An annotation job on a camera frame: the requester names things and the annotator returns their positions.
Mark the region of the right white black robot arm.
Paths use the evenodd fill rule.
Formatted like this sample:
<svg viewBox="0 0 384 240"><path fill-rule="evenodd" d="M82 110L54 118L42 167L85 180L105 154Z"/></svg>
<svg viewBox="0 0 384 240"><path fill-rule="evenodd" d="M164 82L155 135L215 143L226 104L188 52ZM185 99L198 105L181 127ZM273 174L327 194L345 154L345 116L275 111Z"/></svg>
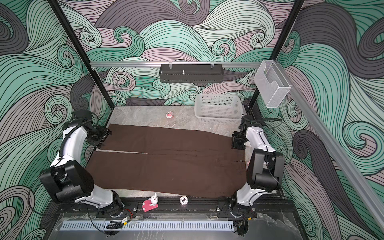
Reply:
<svg viewBox="0 0 384 240"><path fill-rule="evenodd" d="M239 131L232 134L232 148L252 155L247 168L247 181L232 197L231 213L239 218L251 210L262 195L277 191L282 183L285 158L269 143L259 120L243 115Z"/></svg>

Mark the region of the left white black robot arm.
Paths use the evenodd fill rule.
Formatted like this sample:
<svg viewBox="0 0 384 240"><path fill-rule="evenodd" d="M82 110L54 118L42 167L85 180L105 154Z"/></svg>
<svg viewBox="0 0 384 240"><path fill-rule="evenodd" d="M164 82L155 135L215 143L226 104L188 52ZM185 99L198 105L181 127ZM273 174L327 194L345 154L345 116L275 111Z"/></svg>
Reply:
<svg viewBox="0 0 384 240"><path fill-rule="evenodd" d="M99 209L112 218L119 217L124 205L115 191L97 186L92 175L81 165L85 143L100 148L111 131L94 123L94 113L75 111L64 123L59 152L39 180L56 204L82 203Z"/></svg>

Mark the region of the brown trousers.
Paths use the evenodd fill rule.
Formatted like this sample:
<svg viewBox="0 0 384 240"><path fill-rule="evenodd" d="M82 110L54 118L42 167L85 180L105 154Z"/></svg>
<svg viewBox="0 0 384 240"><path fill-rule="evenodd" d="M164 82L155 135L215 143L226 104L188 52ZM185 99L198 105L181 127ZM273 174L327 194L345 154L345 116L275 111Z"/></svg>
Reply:
<svg viewBox="0 0 384 240"><path fill-rule="evenodd" d="M193 130L110 125L86 170L104 189L229 197L246 183L245 152L230 137Z"/></svg>

